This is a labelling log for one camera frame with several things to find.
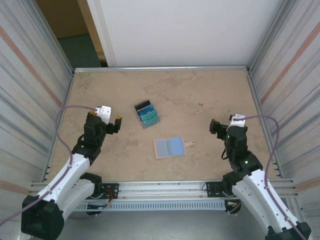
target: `table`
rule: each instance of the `table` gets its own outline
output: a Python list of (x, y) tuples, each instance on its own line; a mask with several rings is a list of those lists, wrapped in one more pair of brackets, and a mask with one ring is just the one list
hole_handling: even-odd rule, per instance
[[(142, 129), (134, 105), (149, 99), (160, 123)], [(118, 134), (107, 135), (88, 172), (103, 181), (216, 180), (231, 171), (221, 159), (224, 143), (210, 134), (212, 118), (229, 124), (229, 115), (256, 115), (243, 70), (78, 72), (68, 105), (112, 107), (110, 122), (122, 116)], [(68, 109), (60, 135), (73, 148), (83, 134), (85, 109)], [(248, 146), (265, 167), (269, 151), (259, 119), (246, 121)], [(156, 159), (153, 140), (183, 136), (187, 155)], [(59, 172), (68, 152), (58, 143), (48, 180)], [(270, 169), (270, 177), (275, 176)]]

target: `purple cable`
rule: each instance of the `purple cable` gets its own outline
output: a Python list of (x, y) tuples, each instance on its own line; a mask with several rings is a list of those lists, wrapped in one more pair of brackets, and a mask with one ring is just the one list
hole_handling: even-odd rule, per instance
[(232, 209), (231, 211), (228, 211), (228, 214), (232, 214), (237, 208), (239, 208), (241, 206), (241, 201), (234, 207), (234, 209)]
[[(92, 107), (88, 107), (88, 106), (81, 106), (81, 105), (70, 105), (70, 106), (65, 106), (63, 108), (61, 108), (59, 110), (59, 112), (56, 114), (55, 117), (55, 134), (57, 136), (57, 138), (59, 139), (59, 141), (66, 147), (68, 153), (69, 153), (69, 157), (70, 157), (70, 162), (69, 165), (72, 164), (73, 162), (73, 156), (72, 156), (72, 151), (70, 149), (70, 147), (66, 144), (65, 141), (63, 141), (59, 135), (59, 129), (58, 129), (58, 121), (60, 118), (60, 115), (66, 110), (66, 109), (70, 109), (70, 108), (79, 108), (79, 109), (88, 109), (91, 111), (95, 111), (95, 108)], [(10, 221), (11, 219), (13, 219), (14, 217), (22, 214), (24, 211), (28, 210), (29, 208), (31, 208), (32, 206), (36, 205), (38, 202), (40, 202), (42, 199), (44, 199), (61, 181), (62, 179), (64, 179), (64, 177), (67, 175), (67, 173), (69, 172), (70, 167), (68, 166), (66, 168), (66, 170), (64, 171), (64, 173), (62, 174), (62, 176), (58, 179), (58, 181), (56, 181), (56, 183), (54, 185), (52, 185), (52, 187), (50, 188), (50, 191), (47, 191), (45, 194), (43, 194), (42, 196), (40, 196), (37, 200), (33, 201), (32, 203), (30, 203), (29, 205), (25, 206), (24, 208), (20, 209), (19, 211), (17, 211), (16, 213), (12, 214), (11, 216), (7, 217), (6, 219), (4, 219), (2, 222), (0, 222), (0, 227), (5, 224), (6, 222)]]
[(277, 206), (277, 208), (283, 214), (285, 219), (290, 223), (290, 225), (293, 227), (293, 229), (298, 233), (298, 235), (301, 237), (301, 239), (307, 240), (305, 238), (305, 236), (299, 231), (299, 229), (294, 225), (294, 223), (290, 219), (288, 219), (288, 215), (281, 208), (280, 204), (277, 202), (277, 200), (275, 199), (275, 197), (273, 196), (272, 192), (270, 191), (270, 189), (268, 187), (268, 171), (269, 171), (270, 164), (272, 162), (272, 158), (275, 155), (276, 148), (277, 148), (278, 141), (279, 141), (280, 127), (279, 127), (278, 121), (276, 119), (274, 119), (272, 116), (268, 116), (268, 115), (255, 115), (255, 116), (248, 116), (248, 117), (239, 118), (239, 119), (233, 119), (233, 120), (234, 121), (243, 121), (243, 120), (256, 119), (256, 118), (259, 118), (259, 119), (261, 119), (261, 118), (270, 119), (270, 120), (274, 121), (274, 123), (276, 125), (276, 138), (275, 138), (274, 146), (273, 146), (272, 152), (270, 154), (268, 163), (266, 164), (266, 168), (265, 168), (265, 174), (264, 174), (264, 185), (265, 185), (265, 188), (266, 188), (267, 192), (269, 193), (271, 199), (273, 200), (274, 204)]

